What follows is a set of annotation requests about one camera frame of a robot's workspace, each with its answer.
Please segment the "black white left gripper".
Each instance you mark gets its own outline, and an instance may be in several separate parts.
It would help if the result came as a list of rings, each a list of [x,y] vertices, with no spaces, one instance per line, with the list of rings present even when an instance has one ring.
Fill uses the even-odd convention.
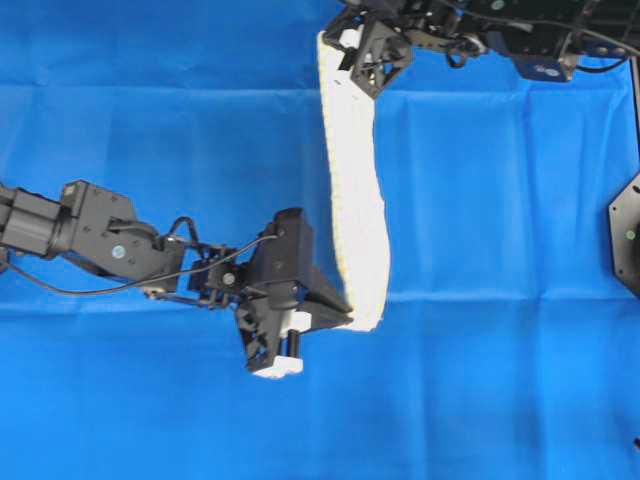
[[[309,334],[349,326],[353,311],[345,297],[338,292],[327,276],[316,266],[301,284],[278,282],[266,285],[266,294],[242,300],[236,311],[245,355],[246,368],[262,378],[283,378],[303,371],[299,357],[300,334],[306,328],[306,315],[312,307],[327,307],[332,313],[312,313]]]

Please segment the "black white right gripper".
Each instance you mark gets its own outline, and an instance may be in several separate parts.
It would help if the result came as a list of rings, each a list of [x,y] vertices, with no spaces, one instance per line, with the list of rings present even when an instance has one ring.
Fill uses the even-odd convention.
[[[340,71],[375,100],[412,62],[410,41],[395,30],[405,4],[346,4],[322,33],[322,43],[343,53]]]

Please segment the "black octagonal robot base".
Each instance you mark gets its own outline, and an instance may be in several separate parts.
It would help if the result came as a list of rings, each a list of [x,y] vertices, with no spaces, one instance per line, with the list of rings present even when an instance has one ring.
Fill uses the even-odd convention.
[[[611,254],[615,277],[639,297],[639,175],[608,207]]]

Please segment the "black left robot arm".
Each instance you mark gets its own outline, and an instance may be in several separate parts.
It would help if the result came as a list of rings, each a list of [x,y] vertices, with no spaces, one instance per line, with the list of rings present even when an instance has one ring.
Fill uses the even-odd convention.
[[[127,197],[83,180],[66,184],[57,201],[3,187],[2,270],[11,268],[12,252],[61,256],[116,282],[115,292],[232,308],[246,367],[263,378],[302,372],[301,336],[353,321],[351,306],[313,264],[313,230],[300,208],[276,213],[255,240],[229,248],[201,242],[187,216],[161,234]]]

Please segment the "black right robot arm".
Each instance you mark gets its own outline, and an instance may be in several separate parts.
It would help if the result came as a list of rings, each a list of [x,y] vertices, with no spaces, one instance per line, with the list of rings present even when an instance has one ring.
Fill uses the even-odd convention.
[[[346,1],[319,33],[321,54],[376,99],[418,49],[452,69],[495,52],[528,80],[567,83],[639,56],[636,1]]]

